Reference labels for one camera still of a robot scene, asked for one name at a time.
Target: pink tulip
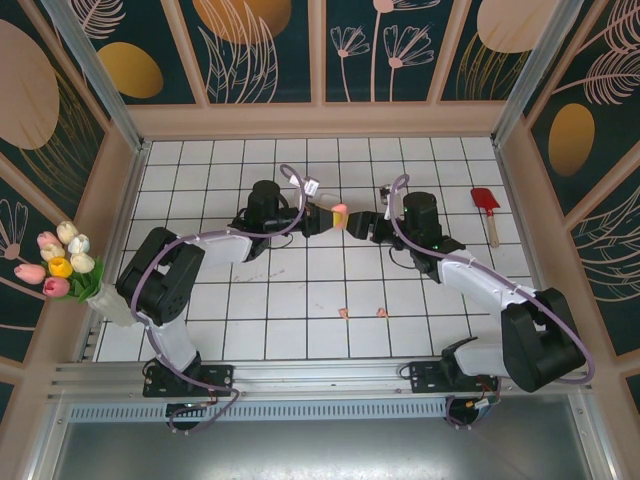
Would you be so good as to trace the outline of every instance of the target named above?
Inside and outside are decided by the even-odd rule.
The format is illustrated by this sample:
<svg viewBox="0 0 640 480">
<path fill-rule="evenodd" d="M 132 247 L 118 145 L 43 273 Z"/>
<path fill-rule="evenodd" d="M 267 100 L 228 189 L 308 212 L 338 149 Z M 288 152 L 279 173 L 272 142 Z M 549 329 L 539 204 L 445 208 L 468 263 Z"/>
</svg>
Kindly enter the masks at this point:
<svg viewBox="0 0 640 480">
<path fill-rule="evenodd" d="M 44 281 L 44 288 L 42 289 L 42 293 L 44 293 L 47 297 L 64 297 L 67 293 L 69 293 L 70 288 L 71 285 L 69 285 L 69 281 L 66 278 L 49 277 Z"/>
<path fill-rule="evenodd" d="M 28 263 L 18 265 L 13 269 L 13 273 L 15 273 L 16 277 L 20 280 L 31 285 L 38 285 L 39 283 L 42 283 L 44 277 L 47 276 L 47 272 L 44 267 Z"/>
<path fill-rule="evenodd" d="M 42 232 L 38 235 L 38 247 L 42 250 L 46 245 L 56 245 L 58 247 L 62 246 L 60 244 L 60 240 L 51 232 Z"/>
</svg>

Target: yellow tulip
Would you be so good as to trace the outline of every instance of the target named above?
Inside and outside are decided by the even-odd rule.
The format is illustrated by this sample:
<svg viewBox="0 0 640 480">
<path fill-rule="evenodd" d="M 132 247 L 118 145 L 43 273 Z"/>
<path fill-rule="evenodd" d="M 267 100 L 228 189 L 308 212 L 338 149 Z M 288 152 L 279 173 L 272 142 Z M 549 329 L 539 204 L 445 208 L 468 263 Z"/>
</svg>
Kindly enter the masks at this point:
<svg viewBox="0 0 640 480">
<path fill-rule="evenodd" d="M 73 273 L 73 267 L 66 258 L 56 257 L 49 260 L 49 273 L 54 277 L 68 278 Z"/>
</svg>

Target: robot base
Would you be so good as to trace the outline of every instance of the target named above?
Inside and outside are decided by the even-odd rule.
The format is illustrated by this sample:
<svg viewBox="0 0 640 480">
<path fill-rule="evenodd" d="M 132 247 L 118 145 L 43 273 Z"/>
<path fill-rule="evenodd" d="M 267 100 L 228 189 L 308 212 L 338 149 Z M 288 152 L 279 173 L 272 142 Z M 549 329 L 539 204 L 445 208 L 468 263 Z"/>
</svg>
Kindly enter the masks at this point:
<svg viewBox="0 0 640 480">
<path fill-rule="evenodd" d="M 233 365 L 201 365 L 200 355 L 185 370 L 184 374 L 199 382 L 218 387 L 233 386 Z M 218 397 L 229 397 L 230 392 L 216 391 Z M 144 370 L 144 388 L 142 396 L 145 398 L 179 398 L 179 397 L 208 397 L 205 388 L 196 387 L 176 376 L 164 365 L 157 361 Z"/>
<path fill-rule="evenodd" d="M 494 391 L 498 388 L 498 379 L 488 375 L 478 378 L 459 375 L 451 382 L 440 360 L 411 362 L 409 377 L 413 393 L 482 393 L 481 381 Z"/>
</svg>

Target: tulip bouquet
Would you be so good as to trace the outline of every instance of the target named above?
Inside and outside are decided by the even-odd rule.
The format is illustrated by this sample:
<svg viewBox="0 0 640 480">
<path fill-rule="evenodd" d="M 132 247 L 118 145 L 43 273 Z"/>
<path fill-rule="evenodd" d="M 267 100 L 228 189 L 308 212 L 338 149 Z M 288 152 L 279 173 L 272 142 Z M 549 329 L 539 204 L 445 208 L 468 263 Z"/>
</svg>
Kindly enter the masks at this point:
<svg viewBox="0 0 640 480">
<path fill-rule="evenodd" d="M 41 265 L 22 264 L 14 273 L 31 285 L 44 282 L 42 293 L 48 297 L 75 298 L 82 303 L 100 291 L 104 263 L 89 255 L 89 239 L 73 223 L 62 222 L 56 233 L 38 235 Z"/>
</svg>

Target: gray floor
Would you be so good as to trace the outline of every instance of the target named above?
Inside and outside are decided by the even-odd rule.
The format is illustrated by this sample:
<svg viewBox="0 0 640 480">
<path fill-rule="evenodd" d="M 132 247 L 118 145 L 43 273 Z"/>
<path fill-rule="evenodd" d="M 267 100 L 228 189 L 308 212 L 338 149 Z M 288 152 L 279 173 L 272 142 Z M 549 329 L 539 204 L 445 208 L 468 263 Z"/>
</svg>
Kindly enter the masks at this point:
<svg viewBox="0 0 640 480">
<path fill-rule="evenodd" d="M 193 437 L 156 424 L 77 424 L 56 479 L 588 479 L 560 397 L 505 399 L 472 431 L 442 419 L 229 422 Z"/>
</svg>

